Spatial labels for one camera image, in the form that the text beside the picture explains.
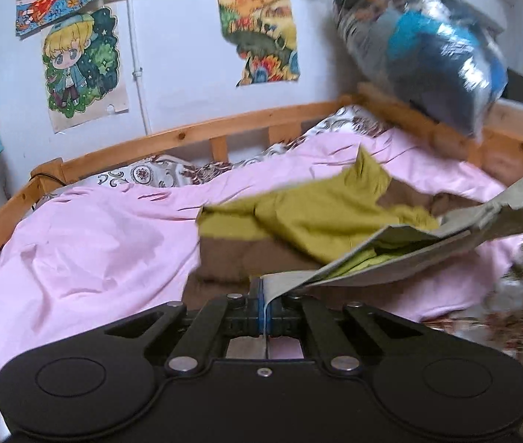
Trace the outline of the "beige olive brown hooded jacket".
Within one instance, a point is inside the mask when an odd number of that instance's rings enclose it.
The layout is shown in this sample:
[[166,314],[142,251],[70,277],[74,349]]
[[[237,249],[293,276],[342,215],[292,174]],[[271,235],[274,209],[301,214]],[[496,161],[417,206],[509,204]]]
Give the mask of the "beige olive brown hooded jacket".
[[[182,300],[196,309],[229,292],[246,292],[253,277],[295,270],[329,271],[331,278],[391,261],[413,251],[405,243],[370,242],[394,225],[433,230],[442,216],[482,203],[456,192],[422,193],[391,177],[365,150],[335,177],[208,205],[196,222],[201,262],[187,278]],[[366,296],[421,317],[468,307],[503,277],[520,254],[513,237],[452,256],[400,285],[371,288],[325,284],[312,293],[329,305]]]

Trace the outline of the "plastic bag of clothes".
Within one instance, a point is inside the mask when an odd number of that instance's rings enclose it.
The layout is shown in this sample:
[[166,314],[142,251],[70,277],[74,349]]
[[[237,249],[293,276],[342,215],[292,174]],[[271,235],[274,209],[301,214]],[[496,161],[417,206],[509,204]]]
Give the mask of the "plastic bag of clothes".
[[481,139],[508,83],[504,57],[460,0],[332,0],[336,29],[381,90]]

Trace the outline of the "pink bed sheet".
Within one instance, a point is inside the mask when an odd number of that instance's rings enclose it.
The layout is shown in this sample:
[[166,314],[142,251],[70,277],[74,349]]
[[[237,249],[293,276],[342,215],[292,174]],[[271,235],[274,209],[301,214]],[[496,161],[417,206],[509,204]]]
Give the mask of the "pink bed sheet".
[[[394,225],[378,231],[370,242],[405,243],[414,249],[365,270],[331,278],[329,271],[340,264],[334,261],[315,271],[262,275],[267,294],[297,286],[312,294],[322,284],[400,285],[452,256],[504,238],[519,241],[523,234],[523,180],[505,187],[468,163],[434,155],[398,129],[377,137],[321,134],[201,185],[76,186],[23,219],[0,253],[0,369],[27,350],[171,300],[183,302],[187,278],[201,262],[196,222],[201,209],[335,177],[355,163],[360,150],[391,177],[422,193],[456,192],[483,201],[448,212],[433,230]],[[470,306],[480,303],[493,285]],[[347,296],[336,305],[325,302],[335,307],[350,300],[414,321],[470,307],[421,317],[366,296]]]

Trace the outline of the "floral satin pillow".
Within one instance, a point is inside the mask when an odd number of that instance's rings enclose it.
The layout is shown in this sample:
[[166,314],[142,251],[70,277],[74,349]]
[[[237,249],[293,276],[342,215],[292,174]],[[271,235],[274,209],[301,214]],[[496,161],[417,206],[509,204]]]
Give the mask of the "floral satin pillow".
[[377,118],[369,110],[359,104],[341,107],[335,113],[322,119],[319,123],[305,130],[295,140],[284,143],[271,144],[260,154],[261,159],[281,155],[300,146],[308,138],[325,133],[351,133],[370,137],[377,137],[391,128],[391,125]]

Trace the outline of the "landscape painting poster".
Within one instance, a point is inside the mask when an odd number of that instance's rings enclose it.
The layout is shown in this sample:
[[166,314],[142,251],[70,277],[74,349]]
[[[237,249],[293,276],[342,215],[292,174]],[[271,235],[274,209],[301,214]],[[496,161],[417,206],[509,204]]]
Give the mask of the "landscape painting poster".
[[222,36],[245,63],[239,86],[298,80],[291,0],[218,0],[218,9]]

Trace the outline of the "blond anime boy poster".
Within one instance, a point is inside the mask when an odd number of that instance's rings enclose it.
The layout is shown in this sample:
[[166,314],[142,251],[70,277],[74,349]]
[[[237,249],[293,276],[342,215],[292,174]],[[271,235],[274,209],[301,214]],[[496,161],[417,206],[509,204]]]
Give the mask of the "blond anime boy poster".
[[42,63],[55,133],[128,110],[117,16],[111,7],[52,25],[43,33]]

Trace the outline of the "white wall pipe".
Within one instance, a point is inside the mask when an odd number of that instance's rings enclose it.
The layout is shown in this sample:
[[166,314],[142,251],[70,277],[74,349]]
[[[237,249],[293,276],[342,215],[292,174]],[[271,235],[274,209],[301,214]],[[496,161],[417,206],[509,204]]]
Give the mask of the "white wall pipe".
[[140,63],[139,52],[138,52],[138,41],[136,34],[135,15],[133,0],[126,0],[126,10],[128,18],[128,31],[130,39],[130,49],[132,54],[132,77],[136,85],[138,104],[140,109],[140,115],[142,118],[142,124],[144,133],[149,136],[152,133],[150,119],[146,106],[145,90],[143,85],[143,69]]

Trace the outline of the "wooden bed frame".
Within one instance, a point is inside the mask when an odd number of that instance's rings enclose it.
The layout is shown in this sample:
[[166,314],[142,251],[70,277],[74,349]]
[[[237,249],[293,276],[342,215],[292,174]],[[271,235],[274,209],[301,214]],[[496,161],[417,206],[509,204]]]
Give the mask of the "wooden bed frame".
[[505,185],[523,176],[523,105],[500,99],[488,113],[483,140],[476,143],[450,127],[436,123],[409,105],[370,83],[336,101],[264,109],[189,124],[137,138],[65,161],[53,159],[36,167],[28,183],[0,208],[0,249],[16,225],[46,193],[112,167],[206,142],[215,161],[229,159],[229,136],[263,130],[270,144],[290,142],[301,135],[305,123],[319,121],[339,108],[359,104],[374,116],[415,135],[445,157],[465,160]]

